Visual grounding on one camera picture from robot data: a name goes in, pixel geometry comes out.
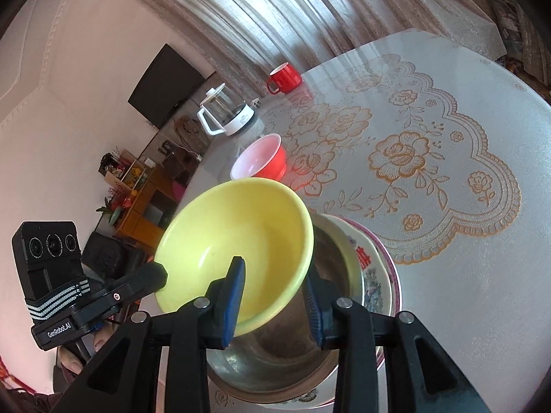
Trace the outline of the person's left hand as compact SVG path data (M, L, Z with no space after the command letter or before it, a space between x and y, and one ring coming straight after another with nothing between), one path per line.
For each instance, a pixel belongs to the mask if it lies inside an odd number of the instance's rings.
M76 342L65 344L57 349L58 366L67 374L77 376L92 356L105 345L117 329L112 322L104 322L90 334Z

